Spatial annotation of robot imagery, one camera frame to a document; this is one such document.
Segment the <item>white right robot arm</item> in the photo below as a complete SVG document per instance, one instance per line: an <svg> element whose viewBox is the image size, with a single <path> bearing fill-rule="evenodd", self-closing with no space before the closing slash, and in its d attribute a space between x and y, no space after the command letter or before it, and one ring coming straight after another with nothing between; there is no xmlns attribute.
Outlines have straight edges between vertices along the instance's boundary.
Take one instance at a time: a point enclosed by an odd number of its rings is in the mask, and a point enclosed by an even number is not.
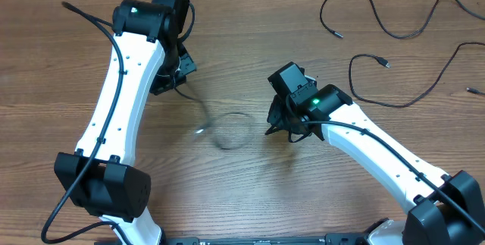
<svg viewBox="0 0 485 245"><path fill-rule="evenodd" d="M454 175L406 149L380 129L338 87L317 87L290 62L268 78L276 94L268 133L285 130L300 139L314 134L360 164L393 196L406 215L373 226L363 244L480 244L484 201L466 171Z"/></svg>

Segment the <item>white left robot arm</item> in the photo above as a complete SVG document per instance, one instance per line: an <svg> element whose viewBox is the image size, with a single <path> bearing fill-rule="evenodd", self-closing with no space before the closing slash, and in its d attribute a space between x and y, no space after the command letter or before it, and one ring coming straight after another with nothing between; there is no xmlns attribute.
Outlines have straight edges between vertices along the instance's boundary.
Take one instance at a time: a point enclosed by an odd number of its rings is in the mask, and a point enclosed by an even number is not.
<svg viewBox="0 0 485 245"><path fill-rule="evenodd" d="M109 22L91 17L112 44L91 121L72 154L57 155L54 171L71 201L107 225L119 244L163 244L151 217L151 178L136 169L136 138L149 95L186 82L196 64L184 47L195 9L190 0L124 0Z"/></svg>

